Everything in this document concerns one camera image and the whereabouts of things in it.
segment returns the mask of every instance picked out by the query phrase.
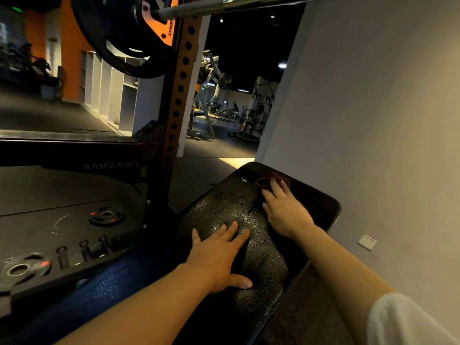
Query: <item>person's right hand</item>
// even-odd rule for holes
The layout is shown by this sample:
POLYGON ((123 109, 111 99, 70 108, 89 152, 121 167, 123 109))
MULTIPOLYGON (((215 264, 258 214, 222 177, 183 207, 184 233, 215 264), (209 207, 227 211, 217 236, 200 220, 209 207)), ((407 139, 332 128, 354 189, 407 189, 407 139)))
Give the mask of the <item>person's right hand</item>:
POLYGON ((266 201, 262 207, 267 212, 268 221, 280 235, 297 241, 299 232, 315 226, 313 219, 284 180, 281 180, 281 187, 275 179, 270 180, 270 185, 272 192, 262 189, 266 201))

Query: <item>electrical outlet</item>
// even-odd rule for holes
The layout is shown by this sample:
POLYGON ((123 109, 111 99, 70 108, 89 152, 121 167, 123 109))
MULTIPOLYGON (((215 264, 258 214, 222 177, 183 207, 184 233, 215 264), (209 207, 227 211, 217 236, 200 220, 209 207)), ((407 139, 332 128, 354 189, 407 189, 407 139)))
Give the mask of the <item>electrical outlet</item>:
POLYGON ((371 236, 368 236, 368 235, 364 235, 358 241, 358 244, 364 247, 365 249, 367 249, 368 251, 371 251, 376 243, 377 243, 377 240, 373 239, 371 236))

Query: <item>finger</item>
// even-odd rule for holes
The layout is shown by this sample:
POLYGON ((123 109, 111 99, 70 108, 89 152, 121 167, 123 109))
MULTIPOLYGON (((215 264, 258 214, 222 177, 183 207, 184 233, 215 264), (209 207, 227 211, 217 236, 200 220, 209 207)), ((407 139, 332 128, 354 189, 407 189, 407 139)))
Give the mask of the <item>finger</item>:
POLYGON ((287 186, 284 180, 281 180, 281 189, 283 190, 283 192, 286 194, 287 197, 293 196, 291 190, 289 189, 289 187, 287 186))
POLYGON ((196 231, 196 229, 193 229, 192 230, 192 246, 200 242, 201 242, 201 238, 200 238, 200 235, 198 235, 198 231, 196 231))
POLYGON ((222 225, 222 226, 220 227, 219 230, 217 230, 216 232, 214 232, 213 236, 214 236, 214 235, 217 236, 217 237, 222 236, 226 231, 227 231, 227 226, 224 224, 224 225, 222 225))
POLYGON ((271 215, 271 210, 270 207, 268 207, 268 204, 266 202, 262 203, 262 208, 267 212, 267 215, 271 215))
POLYGON ((270 203, 275 199, 275 196, 271 193, 270 190, 267 189, 262 189, 262 195, 264 195, 265 201, 267 201, 267 203, 270 203))
POLYGON ((249 229, 245 229, 243 232, 241 232, 241 234, 239 234, 239 236, 237 236, 232 241, 232 243, 236 246, 236 248, 238 250, 244 245, 244 242, 247 241, 247 239, 249 238, 250 233, 251 233, 251 231, 249 229))
POLYGON ((286 194, 284 194, 283 190, 278 185, 278 182, 276 181, 276 179, 274 178, 270 179, 270 185, 271 185, 271 191, 273 191, 273 195, 275 195, 277 199, 286 197, 286 194))
POLYGON ((225 238, 227 241, 230 241, 237 231, 238 221, 235 220, 233 223, 231 223, 229 229, 222 235, 222 237, 225 238))
POLYGON ((253 286, 253 282, 242 275, 230 274, 229 287, 248 289, 253 286))

